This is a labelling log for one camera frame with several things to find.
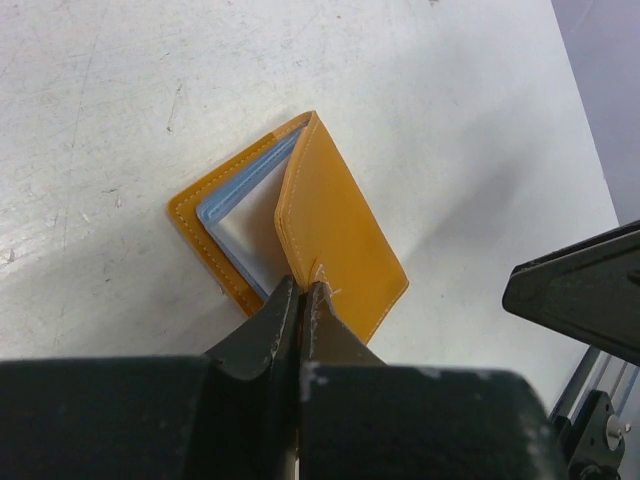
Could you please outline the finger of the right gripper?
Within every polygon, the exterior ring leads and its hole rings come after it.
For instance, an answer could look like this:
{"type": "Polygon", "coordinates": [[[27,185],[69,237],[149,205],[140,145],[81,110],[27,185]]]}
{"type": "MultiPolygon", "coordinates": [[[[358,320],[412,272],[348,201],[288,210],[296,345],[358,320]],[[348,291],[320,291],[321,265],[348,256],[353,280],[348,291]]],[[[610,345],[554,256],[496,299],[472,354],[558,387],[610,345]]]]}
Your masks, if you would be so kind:
{"type": "Polygon", "coordinates": [[[502,306],[638,365],[639,295],[635,221],[516,266],[502,306]]]}

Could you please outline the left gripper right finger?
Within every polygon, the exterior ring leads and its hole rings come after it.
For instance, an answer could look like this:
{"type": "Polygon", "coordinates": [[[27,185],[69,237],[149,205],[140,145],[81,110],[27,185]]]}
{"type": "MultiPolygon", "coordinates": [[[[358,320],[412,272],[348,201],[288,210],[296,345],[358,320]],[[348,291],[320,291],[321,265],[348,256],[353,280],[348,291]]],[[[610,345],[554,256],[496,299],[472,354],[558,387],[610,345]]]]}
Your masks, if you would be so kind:
{"type": "Polygon", "coordinates": [[[303,479],[564,479],[546,412],[504,370],[391,366],[307,296],[300,366],[303,479]]]}

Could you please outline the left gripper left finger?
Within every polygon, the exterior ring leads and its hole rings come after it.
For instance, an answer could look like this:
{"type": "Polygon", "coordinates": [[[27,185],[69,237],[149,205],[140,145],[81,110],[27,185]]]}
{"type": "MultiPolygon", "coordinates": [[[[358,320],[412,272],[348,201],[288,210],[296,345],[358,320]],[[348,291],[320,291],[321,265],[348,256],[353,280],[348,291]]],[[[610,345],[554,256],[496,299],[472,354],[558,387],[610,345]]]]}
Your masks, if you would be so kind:
{"type": "Polygon", "coordinates": [[[290,479],[299,288],[199,355],[1,365],[5,479],[290,479]]]}

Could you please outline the aluminium frame rail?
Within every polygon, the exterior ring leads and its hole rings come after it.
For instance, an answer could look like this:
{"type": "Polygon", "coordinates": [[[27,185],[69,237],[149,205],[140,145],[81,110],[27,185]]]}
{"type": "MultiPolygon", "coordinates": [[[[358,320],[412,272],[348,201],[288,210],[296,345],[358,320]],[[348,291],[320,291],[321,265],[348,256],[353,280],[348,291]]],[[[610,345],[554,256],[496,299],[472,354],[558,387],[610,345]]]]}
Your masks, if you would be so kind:
{"type": "Polygon", "coordinates": [[[587,349],[549,420],[570,479],[639,477],[639,367],[587,349]]]}

